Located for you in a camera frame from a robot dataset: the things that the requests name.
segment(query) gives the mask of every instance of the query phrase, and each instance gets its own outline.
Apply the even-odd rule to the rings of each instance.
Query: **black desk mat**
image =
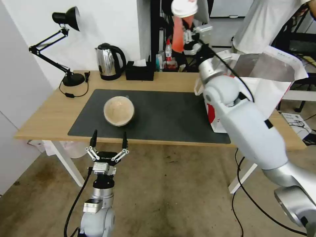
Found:
[[[135,115],[125,126],[115,127],[104,118],[103,106],[114,96],[128,96]],[[68,135],[229,144],[227,134],[214,133],[208,122],[202,96],[188,92],[123,91],[96,89]]]

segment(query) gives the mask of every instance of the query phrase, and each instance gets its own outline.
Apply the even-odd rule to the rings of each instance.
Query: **bowl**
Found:
[[[129,123],[135,113],[135,108],[129,98],[116,96],[105,103],[103,113],[110,124],[120,127]]]

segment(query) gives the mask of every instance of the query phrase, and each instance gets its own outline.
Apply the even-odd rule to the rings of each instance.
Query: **black desk lamp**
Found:
[[[36,45],[29,47],[29,50],[32,54],[40,57],[41,59],[45,60],[46,62],[50,63],[51,65],[57,67],[59,70],[65,72],[65,77],[63,78],[63,84],[65,86],[77,86],[85,81],[85,77],[79,73],[73,73],[70,71],[70,68],[60,65],[59,63],[54,62],[53,60],[49,59],[48,57],[41,54],[41,51],[48,48],[49,46],[57,43],[58,41],[66,38],[68,36],[69,29],[66,28],[66,24],[68,24],[71,28],[79,31],[78,27],[78,19],[80,17],[79,11],[77,7],[70,8],[66,13],[53,13],[52,14],[53,21],[59,24],[61,30],[57,33],[53,34],[52,36],[44,39],[43,41],[39,42]],[[54,36],[62,33],[63,36],[54,42],[43,44],[49,39],[53,38]]]

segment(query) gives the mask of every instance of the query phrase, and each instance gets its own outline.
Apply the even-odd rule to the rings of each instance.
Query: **person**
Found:
[[[290,17],[306,3],[315,19],[316,0],[254,0],[233,38],[233,51],[262,53]]]

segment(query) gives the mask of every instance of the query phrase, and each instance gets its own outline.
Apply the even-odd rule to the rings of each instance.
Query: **black tissue box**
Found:
[[[154,70],[152,69],[151,62],[146,62],[146,66],[133,66],[134,61],[128,61],[125,69],[126,80],[137,81],[153,81]]]

